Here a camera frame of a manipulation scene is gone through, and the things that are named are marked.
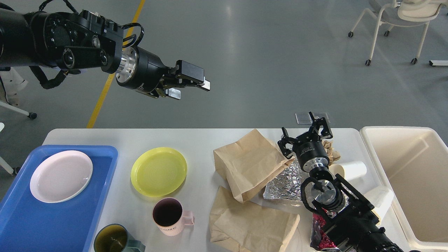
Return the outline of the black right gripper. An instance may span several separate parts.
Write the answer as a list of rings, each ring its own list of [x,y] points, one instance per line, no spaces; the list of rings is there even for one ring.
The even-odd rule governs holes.
[[[295,152],[299,165],[304,172],[310,173],[313,169],[328,172],[329,157],[320,141],[332,139],[333,133],[325,117],[316,118],[312,112],[309,112],[309,116],[312,119],[308,131],[309,142],[298,143],[298,139],[290,137],[285,127],[282,127],[283,135],[278,141],[278,147],[287,159],[291,159],[293,152]],[[292,145],[293,150],[287,148],[286,145]]]

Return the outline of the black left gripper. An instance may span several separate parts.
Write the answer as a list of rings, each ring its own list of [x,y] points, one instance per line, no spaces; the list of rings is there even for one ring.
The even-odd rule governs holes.
[[[180,100],[181,91],[176,88],[211,89],[202,67],[179,59],[176,66],[170,68],[157,55],[139,47],[128,47],[122,51],[116,81],[121,87],[152,98],[169,97]]]

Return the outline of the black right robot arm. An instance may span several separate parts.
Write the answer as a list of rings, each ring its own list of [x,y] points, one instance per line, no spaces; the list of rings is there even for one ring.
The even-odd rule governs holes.
[[[309,174],[301,182],[301,202],[312,213],[325,220],[323,232],[335,246],[347,252],[401,252],[402,249],[389,239],[372,204],[341,174],[329,169],[330,159],[323,139],[333,134],[326,118],[315,118],[309,112],[312,124],[303,134],[290,137],[282,127],[278,141],[282,154],[290,159],[296,155],[300,168]]]

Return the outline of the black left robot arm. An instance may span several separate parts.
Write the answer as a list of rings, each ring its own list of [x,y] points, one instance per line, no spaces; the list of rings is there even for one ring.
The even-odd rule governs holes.
[[[142,48],[141,24],[124,25],[65,1],[70,13],[47,13],[45,0],[36,12],[21,14],[1,4],[1,70],[30,67],[45,89],[59,86],[69,74],[101,68],[117,83],[153,98],[180,99],[180,88],[209,91],[204,70],[178,60],[174,67]]]

